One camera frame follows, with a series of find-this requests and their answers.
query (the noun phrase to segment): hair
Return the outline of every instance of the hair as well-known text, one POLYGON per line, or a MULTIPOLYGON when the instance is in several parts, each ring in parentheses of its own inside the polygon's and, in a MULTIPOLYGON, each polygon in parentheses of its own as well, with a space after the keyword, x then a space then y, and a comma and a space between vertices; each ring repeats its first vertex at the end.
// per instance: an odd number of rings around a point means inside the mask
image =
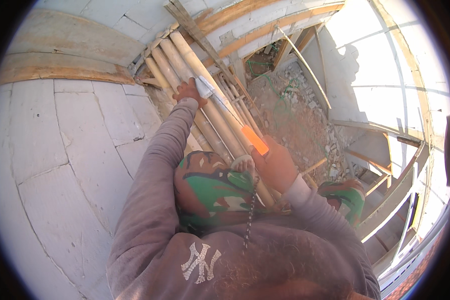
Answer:
POLYGON ((214 287, 220 299, 346 300, 352 284, 337 278, 333 266, 310 242, 286 237, 268 247, 250 243, 233 261, 220 261, 227 272, 214 287))

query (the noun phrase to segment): metal rod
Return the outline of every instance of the metal rod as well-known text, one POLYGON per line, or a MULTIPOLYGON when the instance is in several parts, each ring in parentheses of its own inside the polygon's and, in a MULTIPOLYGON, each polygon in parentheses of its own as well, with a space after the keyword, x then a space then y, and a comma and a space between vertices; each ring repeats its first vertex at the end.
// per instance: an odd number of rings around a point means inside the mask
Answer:
POLYGON ((278 30, 280 30, 280 32, 283 34, 283 36, 285 37, 285 39, 288 40, 288 42, 290 43, 290 45, 292 45, 293 49, 295 50, 298 58, 300 58, 300 60, 302 61, 302 63, 305 65, 305 67, 308 69, 308 71, 310 72, 310 74, 313 77, 313 80, 315 81, 315 83, 318 85, 318 88, 320 89, 320 92, 323 96, 323 98, 325 99, 325 101, 327 102, 328 108, 332 109, 332 107, 330 106, 330 102, 328 102, 328 97, 327 95, 325 95, 324 89, 322 88, 322 86, 320 85, 320 82, 318 82, 317 77, 315 77, 315 74, 313 73, 312 69, 310 68, 309 64, 305 61, 305 58, 303 58, 302 54, 300 53, 300 51, 297 49, 297 47, 295 47, 295 45, 293 44, 293 42, 288 38, 288 36, 285 34, 285 32, 282 30, 282 28, 280 28, 280 26, 278 26, 278 24, 275 25, 275 28, 277 28, 278 30))

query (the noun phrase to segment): person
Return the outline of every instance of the person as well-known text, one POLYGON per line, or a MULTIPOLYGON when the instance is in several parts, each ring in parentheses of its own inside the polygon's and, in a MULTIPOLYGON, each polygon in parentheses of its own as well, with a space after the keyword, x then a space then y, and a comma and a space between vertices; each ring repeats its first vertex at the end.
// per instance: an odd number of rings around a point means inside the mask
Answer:
MULTIPOLYGON (((195 113, 207 100, 193 78, 178 92, 116 225, 106 266, 113 298, 380 299, 350 220, 308 187, 272 137, 263 138, 265 156, 252 148, 252 159, 231 166, 212 152, 184 157, 195 113), (282 194, 287 213, 261 205, 254 169, 282 194)), ((333 194, 330 184, 322 188, 333 194)))

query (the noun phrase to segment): wire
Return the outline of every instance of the wire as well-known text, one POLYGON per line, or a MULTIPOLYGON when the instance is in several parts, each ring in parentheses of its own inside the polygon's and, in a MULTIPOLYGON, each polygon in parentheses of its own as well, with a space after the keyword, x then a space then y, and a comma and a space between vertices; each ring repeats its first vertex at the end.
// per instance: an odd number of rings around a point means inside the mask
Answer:
POLYGON ((300 85, 300 82, 298 80, 298 78, 292 78, 290 79, 290 81, 288 81, 288 85, 287 87, 285 87, 285 91, 283 92, 283 94, 280 94, 276 91, 274 85, 272 84, 272 81, 270 79, 270 77, 266 74, 256 74, 253 72, 252 69, 252 63, 253 64, 260 64, 260 65, 271 65, 273 63, 263 63, 263 62, 256 62, 256 61, 250 61, 249 59, 246 61, 248 63, 248 67, 250 68, 250 72, 255 75, 255 76, 264 76, 268 79, 268 82, 270 84, 271 89, 274 91, 275 94, 277 94, 278 97, 280 97, 277 102, 275 102, 275 106, 273 108, 273 121, 275 122, 275 126, 276 129, 278 129, 280 126, 288 123, 290 120, 294 121, 296 124, 299 125, 300 129, 310 138, 312 139, 312 141, 321 148, 321 150, 323 151, 325 157, 327 158, 327 179, 330 180, 330 159, 328 158, 328 153, 325 150, 325 148, 322 146, 322 144, 320 144, 318 141, 316 141, 312 135, 310 135, 309 131, 302 125, 300 124, 300 122, 297 120, 297 118, 295 118, 295 116, 292 114, 292 110, 291 108, 291 101, 290 104, 287 103, 287 101, 285 100, 285 95, 287 94, 287 91, 289 88, 298 88, 300 85), (276 115, 278 115, 279 113, 282 114, 288 114, 287 118, 285 119, 285 121, 281 124, 279 124, 277 122, 277 118, 276 115))

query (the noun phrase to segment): wooden beam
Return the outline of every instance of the wooden beam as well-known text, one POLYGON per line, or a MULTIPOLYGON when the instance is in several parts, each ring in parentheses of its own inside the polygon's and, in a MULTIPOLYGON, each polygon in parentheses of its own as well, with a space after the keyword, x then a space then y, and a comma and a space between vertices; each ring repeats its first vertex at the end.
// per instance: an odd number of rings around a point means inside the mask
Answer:
POLYGON ((397 141, 402 142, 402 143, 407 144, 407 145, 410 145, 410 146, 413 146, 413 147, 416 147, 416 148, 420 147, 420 143, 419 142, 412 141, 412 140, 406 139, 406 138, 401 137, 401 136, 397 136, 397 141))
POLYGON ((204 33, 204 35, 207 35, 215 31, 216 29, 226 25, 227 23, 235 21, 241 16, 244 16, 254 10, 268 6, 278 1, 280 0, 243 0, 225 9, 222 9, 206 20, 203 20, 198 24, 198 27, 204 33))
POLYGON ((375 132, 380 131, 380 132, 390 133, 390 134, 394 134, 397 136, 405 137, 405 138, 410 139, 415 142, 420 142, 423 140, 423 132, 418 131, 418 130, 413 130, 413 129, 407 129, 408 133, 405 133, 405 132, 403 132, 403 128, 388 127, 388 126, 373 123, 373 122, 364 123, 364 122, 342 121, 342 120, 331 120, 331 122, 334 125, 338 125, 338 126, 356 127, 356 128, 361 128, 361 129, 375 131, 375 132))
POLYGON ((189 15, 180 1, 170 0, 170 3, 165 4, 165 8, 171 15, 174 16, 178 23, 183 26, 183 28, 192 36, 192 38, 197 41, 198 45, 205 52, 207 52, 213 62, 218 66, 219 69, 222 70, 227 79, 234 85, 237 84, 230 70, 218 56, 217 51, 215 51, 214 47, 210 44, 204 33, 198 28, 197 23, 193 21, 192 17, 189 15))
POLYGON ((312 37, 315 35, 315 26, 311 26, 308 28, 308 31, 306 32, 303 39, 300 41, 299 45, 296 46, 298 51, 302 52, 302 50, 305 48, 305 46, 310 42, 312 37))
MULTIPOLYGON (((199 13, 197 15, 196 18, 194 18, 193 20, 195 21, 195 23, 198 24, 198 27, 200 27, 200 23, 202 21, 204 21, 204 19, 206 17, 208 17, 208 15, 210 15, 212 12, 214 11, 213 8, 208 8, 205 9, 204 11, 202 11, 201 13, 199 13)), ((190 36, 190 34, 184 29, 184 28, 180 28, 179 32, 182 34, 183 38, 186 40, 187 44, 190 45, 193 42, 195 42, 195 40, 190 36)))
MULTIPOLYGON (((288 38, 290 39, 290 41, 292 41, 292 43, 295 43, 299 39, 301 33, 302 33, 302 31, 300 30, 299 32, 295 32, 295 33, 289 35, 288 38)), ((291 50, 292 50, 292 45, 290 45, 288 40, 286 40, 286 39, 283 40, 282 45, 278 49, 277 56, 275 56, 275 60, 273 61, 273 69, 274 70, 281 63, 283 63, 284 61, 287 60, 288 54, 290 54, 291 50)))
POLYGON ((247 79, 245 77, 245 67, 237 51, 230 54, 230 64, 233 66, 235 76, 240 80, 243 87, 247 88, 247 79))
POLYGON ((360 154, 360 153, 358 153, 358 152, 355 152, 355 151, 352 151, 352 150, 349 150, 349 149, 345 149, 345 151, 346 151, 347 153, 353 155, 354 157, 357 157, 357 158, 359 158, 359 159, 365 160, 365 161, 366 161, 367 163, 369 163, 370 165, 373 165, 373 166, 377 167, 378 169, 380 169, 380 171, 382 171, 382 172, 384 172, 384 173, 386 173, 386 174, 388 174, 388 175, 391 175, 391 174, 392 174, 392 170, 391 170, 391 169, 389 169, 389 168, 387 168, 387 167, 385 167, 385 166, 383 166, 383 165, 380 165, 379 163, 373 161, 371 158, 369 158, 369 157, 367 157, 367 156, 365 156, 365 155, 363 155, 363 154, 360 154))
POLYGON ((318 36, 318 28, 319 27, 320 27, 320 24, 313 26, 313 31, 315 32, 315 39, 317 40, 318 54, 320 55, 321 67, 323 69, 323 91, 326 94, 327 93, 327 73, 325 70, 324 54, 322 52, 322 47, 320 46, 320 38, 318 36))
POLYGON ((417 174, 423 169, 429 157, 429 148, 421 144, 402 174, 384 194, 380 205, 356 229, 357 237, 364 243, 396 214, 407 200, 413 183, 413 166, 418 163, 417 174))
POLYGON ((0 85, 38 78, 108 81, 134 85, 127 68, 110 62, 60 53, 7 54, 0 68, 0 85))
MULTIPOLYGON (((274 31, 274 26, 278 24, 280 27, 285 27, 287 25, 290 25, 294 22, 298 22, 303 19, 310 18, 314 15, 321 15, 329 12, 339 11, 342 9, 343 4, 331 4, 323 7, 319 7, 316 9, 310 9, 306 10, 297 14, 292 14, 285 16, 279 20, 271 21, 270 23, 267 23, 261 27, 256 28, 251 33, 246 34, 244 37, 237 39, 230 45, 227 45, 219 52, 220 57, 226 57, 230 55, 233 51, 238 50, 244 45, 247 45, 248 43, 252 42, 255 39, 258 39, 260 37, 263 37, 264 35, 267 35, 274 31)), ((213 60, 211 58, 206 58, 203 61, 203 65, 205 67, 210 67, 213 64, 213 60)))
POLYGON ((365 196, 372 194, 374 190, 376 190, 385 180, 387 180, 391 175, 387 173, 382 174, 377 180, 373 181, 371 185, 369 185, 368 189, 365 191, 365 196))
POLYGON ((420 112, 422 117, 423 131, 425 135, 425 141, 432 144, 433 130, 432 130, 432 118, 430 114, 429 99, 425 89, 425 82, 423 81, 422 73, 420 72, 420 64, 417 61, 415 55, 412 53, 410 46, 408 45, 400 27, 394 21, 393 17, 384 9, 384 6, 378 0, 369 1, 370 6, 377 12, 382 18, 387 29, 397 41, 400 50, 403 52, 405 61, 411 70, 413 82, 416 87, 416 93, 418 94, 418 101, 420 103, 420 112))

